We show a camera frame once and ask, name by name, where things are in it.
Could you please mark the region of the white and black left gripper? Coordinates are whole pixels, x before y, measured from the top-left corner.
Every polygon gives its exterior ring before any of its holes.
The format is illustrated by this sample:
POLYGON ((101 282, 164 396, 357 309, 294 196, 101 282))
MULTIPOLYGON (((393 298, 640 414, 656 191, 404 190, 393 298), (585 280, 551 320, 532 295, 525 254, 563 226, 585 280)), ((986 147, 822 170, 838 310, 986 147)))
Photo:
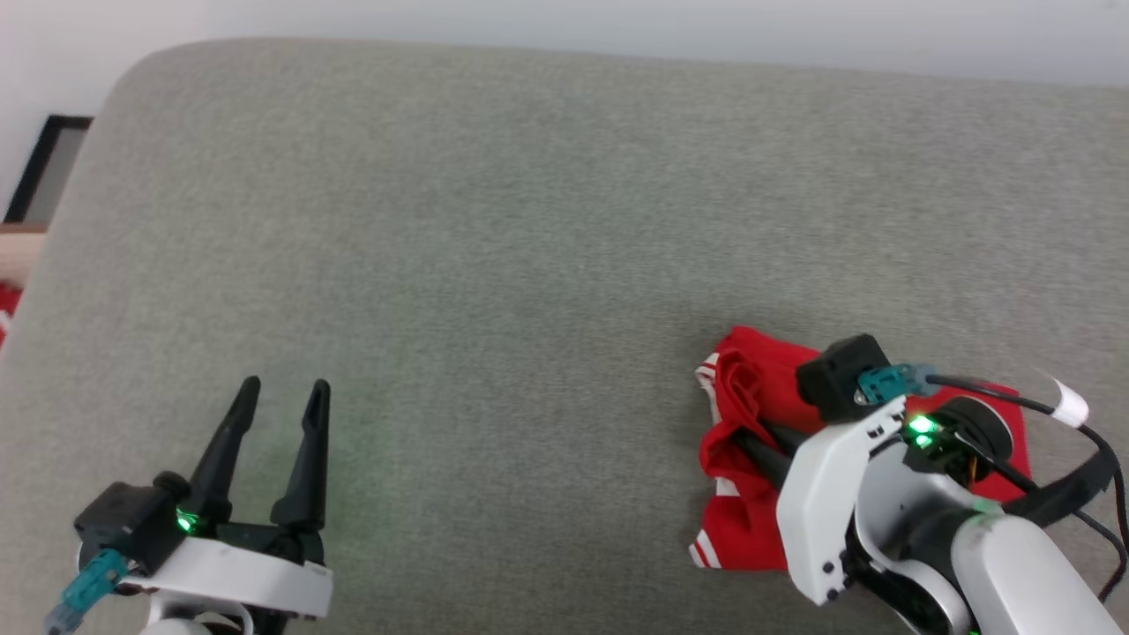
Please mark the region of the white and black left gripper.
POLYGON ((229 492, 243 435, 259 405, 259 377, 244 379, 192 477, 187 506, 175 511, 183 536, 149 574, 131 576, 131 591, 149 595, 150 619, 230 620, 327 618, 334 574, 325 565, 322 530, 329 477, 332 389, 318 379, 303 414, 303 438, 285 494, 266 524, 230 522, 229 492))

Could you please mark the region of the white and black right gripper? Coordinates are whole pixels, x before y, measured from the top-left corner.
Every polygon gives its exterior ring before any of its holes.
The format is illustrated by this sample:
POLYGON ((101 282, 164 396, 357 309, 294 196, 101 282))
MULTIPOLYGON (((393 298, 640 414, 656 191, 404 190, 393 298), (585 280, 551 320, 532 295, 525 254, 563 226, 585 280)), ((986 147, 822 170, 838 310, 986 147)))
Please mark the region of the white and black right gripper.
POLYGON ((996 407, 959 395, 909 415, 899 398, 815 437, 761 426, 771 444, 747 429, 730 442, 780 490, 788 574, 807 599, 861 586, 890 607, 1016 606, 1005 558, 1017 521, 971 489, 1012 455, 996 407))

